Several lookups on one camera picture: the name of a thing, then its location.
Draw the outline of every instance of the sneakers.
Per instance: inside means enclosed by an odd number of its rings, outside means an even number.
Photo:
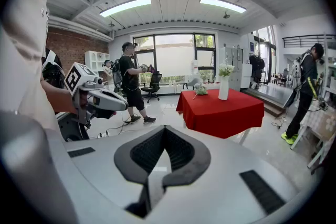
[[[295,140],[298,138],[298,135],[295,134],[291,138],[288,138],[286,132],[282,133],[281,137],[287,142],[287,144],[292,145],[294,144]]]
[[[134,118],[131,119],[131,124],[138,121],[140,118],[141,118],[140,116],[135,116]]]
[[[156,121],[156,118],[147,117],[146,119],[143,119],[143,124],[153,123],[154,121]]]

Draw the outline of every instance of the lime green shoe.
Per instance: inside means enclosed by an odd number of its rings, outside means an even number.
[[[285,139],[285,140],[288,139],[287,135],[286,135],[286,132],[282,133],[281,137],[282,137],[282,139]]]
[[[295,140],[298,138],[298,135],[295,134],[291,138],[286,139],[287,144],[292,145],[294,144]]]

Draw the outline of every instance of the white vase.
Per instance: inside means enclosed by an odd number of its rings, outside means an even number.
[[[221,100],[227,100],[229,94],[229,76],[220,77],[221,83],[219,85],[219,95],[218,98]]]

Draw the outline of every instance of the brick wall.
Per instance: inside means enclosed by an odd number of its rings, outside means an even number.
[[[84,53],[88,50],[109,53],[107,42],[53,27],[48,29],[46,47],[59,57],[65,74],[73,62],[85,64]],[[99,76],[106,80],[103,72],[99,72]]]

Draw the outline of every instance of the black shorts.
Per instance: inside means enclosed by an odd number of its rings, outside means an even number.
[[[135,106],[139,111],[145,108],[141,95],[141,90],[139,88],[134,91],[131,91],[127,88],[123,88],[123,90],[127,97],[128,106]]]

